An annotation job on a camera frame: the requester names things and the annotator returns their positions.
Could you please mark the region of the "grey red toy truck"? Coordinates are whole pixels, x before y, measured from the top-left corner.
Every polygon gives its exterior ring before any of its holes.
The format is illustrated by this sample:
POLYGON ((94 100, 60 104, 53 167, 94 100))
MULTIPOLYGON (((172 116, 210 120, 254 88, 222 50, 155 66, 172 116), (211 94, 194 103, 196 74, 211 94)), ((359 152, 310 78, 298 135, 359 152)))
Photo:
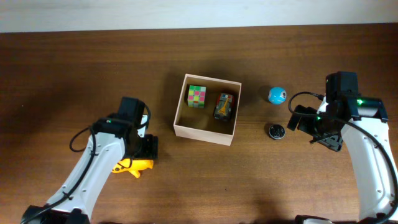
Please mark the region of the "grey red toy truck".
POLYGON ((227 93, 220 93, 217 98, 213 116, 215 119, 229 121, 234 106, 234 96, 227 93))

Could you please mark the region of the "orange toy hippo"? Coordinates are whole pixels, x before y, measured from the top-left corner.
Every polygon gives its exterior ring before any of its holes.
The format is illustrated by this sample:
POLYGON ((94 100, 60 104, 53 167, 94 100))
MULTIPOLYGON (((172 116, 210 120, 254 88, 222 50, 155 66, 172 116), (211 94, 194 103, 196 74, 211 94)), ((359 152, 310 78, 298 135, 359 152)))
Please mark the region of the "orange toy hippo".
POLYGON ((142 170, 152 169, 153 166, 153 160, 123 159, 113 167, 112 173, 118 174, 122 172, 128 172, 135 178, 139 178, 141 176, 142 170))

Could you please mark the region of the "pastel puzzle cube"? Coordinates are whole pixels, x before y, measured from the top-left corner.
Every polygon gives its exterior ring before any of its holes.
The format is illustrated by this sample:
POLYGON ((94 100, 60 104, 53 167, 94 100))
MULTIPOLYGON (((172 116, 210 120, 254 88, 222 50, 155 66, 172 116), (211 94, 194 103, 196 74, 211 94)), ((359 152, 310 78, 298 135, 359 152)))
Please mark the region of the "pastel puzzle cube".
POLYGON ((206 87, 190 85, 188 89, 187 104, 191 108, 204 108, 206 87))

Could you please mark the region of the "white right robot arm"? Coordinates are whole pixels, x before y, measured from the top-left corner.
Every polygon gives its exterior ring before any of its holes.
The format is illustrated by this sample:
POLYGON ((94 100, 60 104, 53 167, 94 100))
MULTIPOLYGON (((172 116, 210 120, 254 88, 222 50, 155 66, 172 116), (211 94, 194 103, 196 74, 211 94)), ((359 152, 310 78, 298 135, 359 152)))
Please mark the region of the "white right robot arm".
POLYGON ((390 143, 388 115, 379 98, 362 96, 358 76, 326 76, 319 108, 290 107, 291 130, 301 130, 332 151, 346 146, 358 187, 360 223, 397 223, 397 167, 390 143))

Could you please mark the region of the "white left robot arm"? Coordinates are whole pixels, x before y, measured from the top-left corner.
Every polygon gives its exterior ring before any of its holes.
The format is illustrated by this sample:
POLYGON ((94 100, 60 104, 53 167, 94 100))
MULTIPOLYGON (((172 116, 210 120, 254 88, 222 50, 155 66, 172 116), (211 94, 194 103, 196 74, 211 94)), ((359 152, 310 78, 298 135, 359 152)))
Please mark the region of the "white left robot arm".
POLYGON ((22 223, 89 223, 110 174, 138 178, 158 158, 159 139, 146 134, 151 112, 137 98, 124 97, 117 112, 87 127, 90 136, 66 181, 42 207, 29 206, 22 223))

